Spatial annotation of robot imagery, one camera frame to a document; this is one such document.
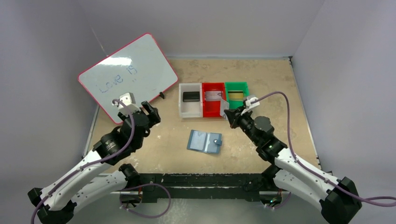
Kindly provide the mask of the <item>silver card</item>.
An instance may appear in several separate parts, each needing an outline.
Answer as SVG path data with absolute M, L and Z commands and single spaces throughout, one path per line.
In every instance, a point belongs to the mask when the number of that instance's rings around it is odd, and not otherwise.
M 220 101 L 222 99 L 222 91 L 205 91 L 205 101 Z

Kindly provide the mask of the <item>blue card holder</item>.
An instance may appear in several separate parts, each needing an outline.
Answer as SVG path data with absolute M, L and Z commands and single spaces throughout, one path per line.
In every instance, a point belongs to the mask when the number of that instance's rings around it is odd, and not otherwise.
M 206 154 L 219 154 L 222 146 L 222 134 L 191 130 L 187 149 Z

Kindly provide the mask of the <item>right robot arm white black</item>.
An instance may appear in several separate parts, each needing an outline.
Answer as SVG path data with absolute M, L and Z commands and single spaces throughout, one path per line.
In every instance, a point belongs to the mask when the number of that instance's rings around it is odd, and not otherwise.
M 356 186 L 347 177 L 339 179 L 321 171 L 299 156 L 274 135 L 270 119 L 251 117 L 243 108 L 225 109 L 224 113 L 231 128 L 240 128 L 256 146 L 258 155 L 270 162 L 263 172 L 280 189 L 300 197 L 319 210 L 330 224 L 347 224 L 362 208 L 362 203 L 349 196 L 358 194 Z

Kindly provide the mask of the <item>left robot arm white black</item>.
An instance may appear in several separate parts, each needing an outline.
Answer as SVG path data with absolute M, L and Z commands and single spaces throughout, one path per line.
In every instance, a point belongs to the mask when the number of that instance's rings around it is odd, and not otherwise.
M 122 125 L 103 135 L 93 149 L 57 181 L 28 192 L 35 206 L 30 223 L 38 218 L 42 224 L 66 224 L 80 209 L 106 194 L 143 186 L 131 164 L 123 164 L 104 179 L 95 180 L 103 171 L 140 149 L 150 129 L 161 122 L 158 109 L 147 101 L 137 106 L 115 99 L 113 105 L 118 107 Z

